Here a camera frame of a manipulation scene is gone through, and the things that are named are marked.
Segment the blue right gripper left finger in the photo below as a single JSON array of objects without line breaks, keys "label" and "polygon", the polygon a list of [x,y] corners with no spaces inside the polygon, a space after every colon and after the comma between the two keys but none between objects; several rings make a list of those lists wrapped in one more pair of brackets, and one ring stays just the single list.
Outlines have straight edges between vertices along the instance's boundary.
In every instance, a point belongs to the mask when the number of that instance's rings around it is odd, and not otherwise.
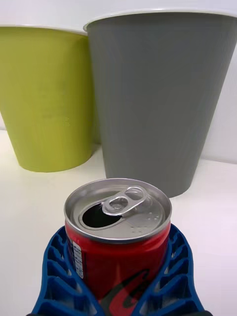
[{"label": "blue right gripper left finger", "polygon": [[32,310],[35,316],[103,316],[94,295],[72,267],[66,231],[61,227],[44,252],[41,288]]}]

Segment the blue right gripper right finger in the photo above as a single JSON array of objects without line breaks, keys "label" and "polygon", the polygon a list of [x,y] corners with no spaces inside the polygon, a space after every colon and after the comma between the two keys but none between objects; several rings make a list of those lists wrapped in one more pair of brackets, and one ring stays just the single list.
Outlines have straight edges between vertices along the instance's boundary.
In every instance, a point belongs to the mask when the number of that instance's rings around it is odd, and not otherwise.
[{"label": "blue right gripper right finger", "polygon": [[186,316],[203,312],[194,285],[192,250],[171,225],[164,264],[134,309],[136,316]]}]

